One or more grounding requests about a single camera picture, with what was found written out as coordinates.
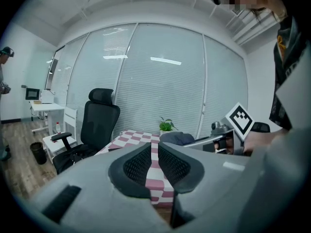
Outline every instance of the chair headrest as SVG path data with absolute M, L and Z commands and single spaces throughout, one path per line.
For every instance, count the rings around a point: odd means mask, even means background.
M 111 99 L 112 92 L 113 92 L 112 89 L 96 88 L 94 90 L 91 90 L 91 92 L 88 95 L 88 99 L 90 99 L 92 102 L 95 103 L 112 105 Z

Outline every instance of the black office chair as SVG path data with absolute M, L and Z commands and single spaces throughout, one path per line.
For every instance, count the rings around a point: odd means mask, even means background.
M 263 122 L 255 122 L 251 131 L 259 133 L 270 133 L 270 126 L 269 124 Z
M 110 142 L 112 131 L 120 115 L 120 108 L 112 104 L 111 89 L 96 88 L 88 96 L 90 101 L 85 105 L 81 129 L 81 141 L 84 144 L 71 148 L 67 137 L 71 133 L 57 134 L 52 141 L 62 139 L 67 151 L 55 156 L 53 164 L 57 174 L 74 163 L 93 156 Z

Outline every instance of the horizontal blinds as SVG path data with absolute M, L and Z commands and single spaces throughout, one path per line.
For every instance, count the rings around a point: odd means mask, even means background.
M 68 90 L 67 106 L 77 109 L 81 130 L 88 95 L 95 88 L 114 89 L 121 63 L 135 24 L 90 33 L 75 63 Z
M 196 137 L 203 104 L 202 35 L 176 27 L 139 24 L 126 54 L 116 93 L 125 129 L 159 133 L 160 117 Z
M 247 108 L 244 60 L 226 46 L 206 36 L 205 43 L 207 92 L 200 138 L 209 136 L 211 124 L 222 119 L 237 102 Z
M 61 106 L 66 105 L 69 79 L 85 38 L 86 35 L 66 44 L 57 63 L 51 91 L 55 92 L 55 103 Z

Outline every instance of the potted plant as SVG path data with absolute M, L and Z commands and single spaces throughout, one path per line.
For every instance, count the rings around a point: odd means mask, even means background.
M 161 116 L 160 116 L 160 118 L 162 119 L 162 121 L 160 122 L 160 135 L 163 135 L 165 133 L 173 131 L 173 128 L 177 129 L 174 126 L 172 120 L 170 120 L 170 119 L 164 120 L 164 118 Z

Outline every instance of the white desk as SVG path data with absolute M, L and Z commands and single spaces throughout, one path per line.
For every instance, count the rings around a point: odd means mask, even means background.
M 53 126 L 52 126 L 52 116 L 50 114 L 51 111 L 59 111 L 64 110 L 65 108 L 63 106 L 60 106 L 56 103 L 42 103 L 42 104 L 35 104 L 34 101 L 29 101 L 32 109 L 34 112 L 47 112 L 48 113 L 48 128 L 49 128 L 49 134 L 53 135 Z M 45 128 L 35 129 L 32 130 L 32 132 L 41 131 Z

